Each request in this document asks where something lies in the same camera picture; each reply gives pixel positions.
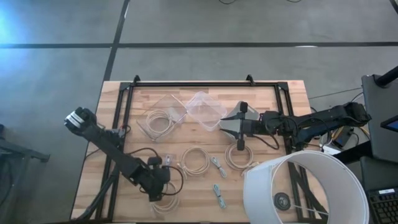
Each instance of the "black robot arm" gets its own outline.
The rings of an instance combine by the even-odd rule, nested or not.
[[[371,119],[363,105],[347,103],[328,110],[319,111],[305,116],[286,116],[277,111],[266,111],[260,114],[259,120],[245,119],[248,104],[241,103],[241,112],[222,120],[240,119],[239,132],[221,129],[232,134],[238,140],[238,150],[244,149],[243,135],[255,137],[259,135],[289,137],[293,147],[302,147],[315,136],[325,134],[342,126],[364,126]]]
[[[162,199],[164,185],[170,181],[170,170],[159,167],[160,157],[150,157],[148,164],[140,158],[124,154],[119,149],[122,137],[115,130],[105,130],[97,125],[96,116],[89,109],[77,108],[65,118],[65,126],[73,133],[92,142],[109,156],[118,170],[134,185],[140,185],[149,201]]]

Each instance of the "gray floor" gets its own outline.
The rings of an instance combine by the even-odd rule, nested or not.
[[[123,0],[0,2],[0,44],[112,43]],[[121,42],[398,41],[389,1],[131,0]],[[86,141],[63,127],[95,110],[111,49],[0,49],[0,123],[12,142],[50,153],[34,162],[15,223],[68,220]],[[318,109],[346,103],[362,75],[397,65],[398,47],[118,49],[111,80],[305,80]]]

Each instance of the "transparent box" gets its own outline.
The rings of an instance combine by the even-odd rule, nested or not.
[[[227,110],[219,101],[200,91],[185,105],[188,114],[207,131],[214,131]]]
[[[186,114],[180,100],[165,95],[137,119],[137,124],[153,141],[160,141],[183,123]]]

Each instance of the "cable bundle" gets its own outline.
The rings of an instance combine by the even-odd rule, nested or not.
[[[213,185],[213,190],[214,190],[214,193],[217,196],[218,204],[220,205],[220,208],[225,209],[226,208],[226,204],[225,204],[224,199],[221,196],[221,191],[220,191],[220,187],[218,186],[218,184]]]
[[[221,167],[221,164],[219,162],[219,160],[217,159],[217,157],[213,156],[211,157],[210,161],[217,166],[217,169],[220,171],[220,174],[223,178],[226,178],[226,172],[225,170]]]
[[[167,127],[160,131],[155,130],[153,128],[153,122],[157,119],[167,120],[167,122],[168,122]],[[148,129],[147,129],[148,135],[150,135],[152,137],[152,139],[155,139],[162,135],[168,134],[169,132],[171,132],[171,130],[173,130],[173,126],[174,126],[172,117],[164,110],[154,110],[154,111],[150,112],[147,115],[146,124],[148,127]]]
[[[253,151],[249,147],[245,146],[244,149],[249,152],[249,162],[245,165],[237,165],[232,160],[232,151],[236,148],[236,143],[228,146],[224,153],[225,162],[234,170],[245,170],[253,163]]]
[[[199,169],[195,169],[195,170],[189,169],[189,168],[186,167],[186,165],[185,165],[185,157],[187,156],[187,154],[188,154],[189,152],[192,152],[192,151],[201,152],[201,153],[203,153],[203,155],[205,156],[205,163],[204,163]],[[208,154],[204,149],[202,149],[202,148],[200,148],[200,147],[192,147],[192,148],[190,148],[190,149],[187,149],[187,150],[182,154],[181,162],[180,162],[180,163],[177,163],[177,165],[178,165],[179,168],[181,168],[181,170],[183,171],[183,174],[184,174],[185,179],[187,179],[188,175],[190,175],[190,176],[199,176],[199,175],[204,174],[204,173],[207,171],[207,169],[209,168],[209,165],[210,165],[209,160],[210,160],[210,159],[209,159],[209,154]]]
[[[174,192],[177,192],[177,188],[172,182],[167,183],[166,191],[169,188],[168,186],[171,186],[173,188]],[[167,205],[157,205],[155,202],[150,203],[150,211],[152,212],[153,216],[156,217],[156,214],[161,214],[161,215],[168,214],[168,213],[174,211],[178,207],[178,205],[180,203],[178,196],[172,195],[171,197],[172,197],[172,199]]]
[[[252,164],[248,165],[244,171],[242,171],[241,176],[243,176],[247,171],[251,170],[252,168],[260,165],[260,162],[253,162]]]

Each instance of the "wooden table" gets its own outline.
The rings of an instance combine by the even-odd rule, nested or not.
[[[294,107],[295,115],[305,115],[311,113],[304,82],[287,81],[289,83],[290,97]],[[116,100],[118,97],[120,82],[104,82],[101,96],[96,112],[98,122],[110,129],[115,112]],[[164,158],[166,154],[172,154],[174,160],[172,165],[176,166],[183,152],[193,146],[200,146],[206,150],[210,156],[219,158],[222,167],[227,172],[228,177],[222,179],[216,167],[211,164],[207,173],[201,177],[189,177],[185,181],[183,190],[178,194],[180,205],[174,212],[158,216],[156,218],[150,212],[149,201],[146,194],[139,192],[139,188],[133,186],[124,177],[119,179],[118,196],[114,212],[115,222],[248,222],[248,218],[243,207],[243,181],[241,172],[232,170],[224,161],[224,151],[231,144],[229,137],[221,131],[208,132],[204,130],[189,115],[185,122],[178,129],[170,134],[170,137],[161,143],[151,141],[136,123],[137,117],[148,110],[153,104],[163,96],[171,94],[186,103],[198,91],[208,93],[212,98],[221,102],[223,106],[231,111],[238,101],[246,101],[250,106],[263,113],[265,110],[277,110],[275,92],[271,87],[144,87],[134,88],[133,101],[130,111],[129,125],[131,132],[126,136],[124,152],[131,152],[142,147],[154,148],[160,156]],[[286,103],[282,95],[284,111],[287,111]],[[267,142],[273,142],[271,138],[264,136]],[[254,151],[254,161],[268,161],[285,155],[283,140],[277,137],[280,143],[278,151],[267,147],[258,139],[247,139],[248,145]],[[88,152],[94,151],[96,147],[89,144]],[[245,151],[233,153],[234,160],[245,162],[248,158]],[[134,156],[139,156],[144,161],[152,156],[150,151],[142,151]],[[98,151],[91,155],[84,163],[75,204],[73,207],[72,218],[78,217],[85,208],[91,203],[98,193],[103,175],[105,154]],[[203,156],[193,153],[186,160],[189,167],[195,168],[203,163]],[[292,189],[287,166],[277,174],[274,183],[274,192],[285,192],[290,195],[293,203]],[[318,198],[320,203],[327,208],[325,194],[316,179],[308,173],[310,188]],[[180,186],[180,176],[176,171],[172,171],[172,182]],[[220,209],[218,201],[213,192],[213,184],[219,184],[221,194],[227,204],[227,209]],[[300,191],[302,205],[305,205],[303,193]],[[104,206],[104,214],[108,211],[108,202]],[[294,208],[286,212],[279,212],[282,221],[296,221],[297,215]]]

